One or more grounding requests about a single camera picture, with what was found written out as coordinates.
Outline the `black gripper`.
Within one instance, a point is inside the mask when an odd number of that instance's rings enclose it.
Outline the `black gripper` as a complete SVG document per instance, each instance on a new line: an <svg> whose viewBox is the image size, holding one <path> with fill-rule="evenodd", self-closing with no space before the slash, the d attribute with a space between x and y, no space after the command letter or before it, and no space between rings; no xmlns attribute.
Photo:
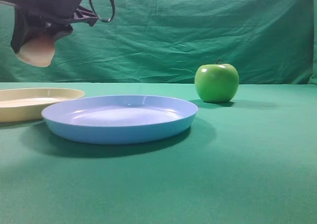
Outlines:
<svg viewBox="0 0 317 224"><path fill-rule="evenodd" d="M44 35L52 41L70 35L73 32L71 23L85 22L93 26L98 20L95 13L80 5L82 0L0 1L21 8L14 10L14 28L10 45L15 54L37 35L37 21L33 15L52 21L46 22L44 29Z"/></svg>

